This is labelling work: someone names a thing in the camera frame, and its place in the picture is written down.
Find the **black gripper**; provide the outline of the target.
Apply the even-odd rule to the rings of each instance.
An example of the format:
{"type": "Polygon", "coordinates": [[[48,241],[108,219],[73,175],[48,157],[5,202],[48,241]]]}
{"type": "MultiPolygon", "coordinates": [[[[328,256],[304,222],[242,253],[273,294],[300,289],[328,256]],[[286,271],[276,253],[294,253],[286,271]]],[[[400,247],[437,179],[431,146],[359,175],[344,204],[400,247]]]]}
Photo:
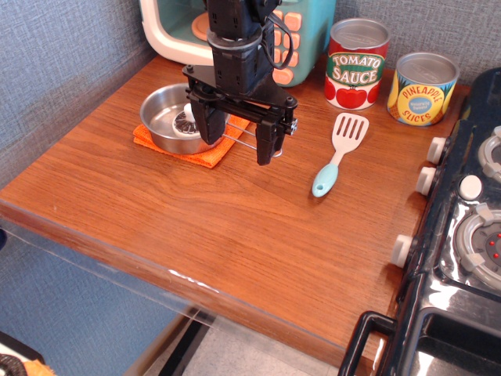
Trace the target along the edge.
{"type": "Polygon", "coordinates": [[[200,137],[216,143],[226,127],[226,114],[257,124],[258,164],[268,165],[281,150],[285,135],[297,129],[297,100],[274,81],[274,29],[258,27],[243,38],[207,33],[214,65],[187,65],[187,96],[200,137]]]}

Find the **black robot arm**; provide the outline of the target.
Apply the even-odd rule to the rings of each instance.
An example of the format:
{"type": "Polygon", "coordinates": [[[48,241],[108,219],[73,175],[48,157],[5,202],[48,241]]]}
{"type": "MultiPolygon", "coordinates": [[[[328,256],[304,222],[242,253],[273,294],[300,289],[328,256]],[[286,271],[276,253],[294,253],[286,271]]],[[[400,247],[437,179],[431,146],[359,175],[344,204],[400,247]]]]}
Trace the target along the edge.
{"type": "Polygon", "coordinates": [[[297,100],[279,87],[273,73],[288,67],[274,60],[275,29],[290,33],[274,13],[278,1],[208,1],[213,66],[187,65],[187,96],[202,140],[225,133],[227,114],[255,123],[257,162],[267,165],[297,128],[297,100]]]}

